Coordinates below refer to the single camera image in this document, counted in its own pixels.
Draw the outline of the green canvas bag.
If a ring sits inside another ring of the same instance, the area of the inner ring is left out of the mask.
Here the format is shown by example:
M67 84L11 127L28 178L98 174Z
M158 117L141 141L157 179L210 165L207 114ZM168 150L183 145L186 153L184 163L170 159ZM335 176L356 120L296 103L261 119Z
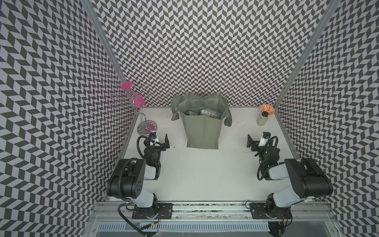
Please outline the green canvas bag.
M206 115L187 116L185 112L191 110L200 112L210 108L222 113L221 119L214 119ZM232 126L232 113L228 101L221 94L199 96L194 94L177 95L171 102L172 121L182 119L187 146L198 149L218 149L222 126Z

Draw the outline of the grey-green tall analog clock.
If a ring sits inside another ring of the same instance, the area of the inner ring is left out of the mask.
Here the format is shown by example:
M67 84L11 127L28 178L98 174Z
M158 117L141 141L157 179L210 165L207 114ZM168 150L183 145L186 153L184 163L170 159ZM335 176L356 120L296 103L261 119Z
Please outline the grey-green tall analog clock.
M189 110L189 111L185 112L185 115L187 115L187 116L199 116L200 112L195 112L195 111Z

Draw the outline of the grey-green large analog clock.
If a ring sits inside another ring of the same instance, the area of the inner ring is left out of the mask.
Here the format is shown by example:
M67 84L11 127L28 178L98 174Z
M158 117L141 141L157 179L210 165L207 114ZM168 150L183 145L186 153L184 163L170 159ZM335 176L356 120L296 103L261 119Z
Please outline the grey-green large analog clock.
M200 114L206 115L206 116L211 117L211 118L216 118L216 119L221 119L221 117L222 117L222 113L220 113L217 110L210 109L210 108L202 109L200 111Z

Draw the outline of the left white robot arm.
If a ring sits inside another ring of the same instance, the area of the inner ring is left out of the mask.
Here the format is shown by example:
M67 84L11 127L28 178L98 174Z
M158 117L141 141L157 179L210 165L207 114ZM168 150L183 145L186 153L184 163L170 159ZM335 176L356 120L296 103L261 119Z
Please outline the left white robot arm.
M147 191L144 181L158 180L160 157L170 148L168 136L159 142L157 134L137 138L137 151L141 158L121 159L107 183L107 195L134 205L133 219L171 219L172 203L158 201L156 194Z

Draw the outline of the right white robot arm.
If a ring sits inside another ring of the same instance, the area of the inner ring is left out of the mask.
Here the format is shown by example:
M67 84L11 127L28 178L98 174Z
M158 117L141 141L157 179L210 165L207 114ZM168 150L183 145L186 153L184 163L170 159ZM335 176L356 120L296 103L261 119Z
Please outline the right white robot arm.
M291 207L308 198L329 196L333 193L331 180L314 159L285 159L279 161L278 137L263 132L260 140L247 136L247 148L259 158L259 181L290 181L284 189L268 195L266 201L251 202L249 210L253 219L283 220L291 218Z

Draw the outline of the small glass bottle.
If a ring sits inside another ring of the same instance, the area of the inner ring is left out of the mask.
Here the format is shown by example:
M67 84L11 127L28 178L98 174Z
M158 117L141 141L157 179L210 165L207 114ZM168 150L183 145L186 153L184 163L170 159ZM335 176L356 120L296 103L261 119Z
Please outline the small glass bottle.
M264 126L268 120L268 117L269 117L269 113L267 111L263 111L257 119L257 125Z

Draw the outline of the orange patterned bowl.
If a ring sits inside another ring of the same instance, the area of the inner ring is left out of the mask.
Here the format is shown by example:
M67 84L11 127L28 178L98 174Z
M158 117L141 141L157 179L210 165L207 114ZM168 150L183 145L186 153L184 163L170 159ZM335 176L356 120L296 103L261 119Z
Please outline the orange patterned bowl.
M268 104L262 104L260 107L259 107L259 110L261 113L263 112L267 112L269 116L273 115L275 113L275 108L271 105L268 105Z

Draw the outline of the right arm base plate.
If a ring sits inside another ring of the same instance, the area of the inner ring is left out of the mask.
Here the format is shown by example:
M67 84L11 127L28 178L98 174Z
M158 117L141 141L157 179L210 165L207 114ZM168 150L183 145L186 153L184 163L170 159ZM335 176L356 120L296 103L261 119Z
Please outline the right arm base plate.
M286 220L292 217L289 207L280 208L263 202L251 202L248 205L253 219Z

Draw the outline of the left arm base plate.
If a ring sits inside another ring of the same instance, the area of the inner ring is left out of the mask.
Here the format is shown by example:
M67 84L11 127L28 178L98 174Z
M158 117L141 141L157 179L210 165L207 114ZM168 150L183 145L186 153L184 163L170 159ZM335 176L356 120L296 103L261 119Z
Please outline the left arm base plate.
M149 208L134 207L132 219L171 219L173 213L173 203L159 202Z

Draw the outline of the aluminium front rail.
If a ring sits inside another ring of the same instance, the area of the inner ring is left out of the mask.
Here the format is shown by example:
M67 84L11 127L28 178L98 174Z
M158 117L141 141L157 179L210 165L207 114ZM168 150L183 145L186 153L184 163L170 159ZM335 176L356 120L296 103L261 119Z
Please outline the aluminium front rail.
M281 217L268 218L263 211L250 210L251 201L171 201L171 221L280 221ZM98 202L89 218L95 221L122 221L117 212L120 201ZM309 201L291 207L292 217L284 220L336 222L330 206L325 201Z

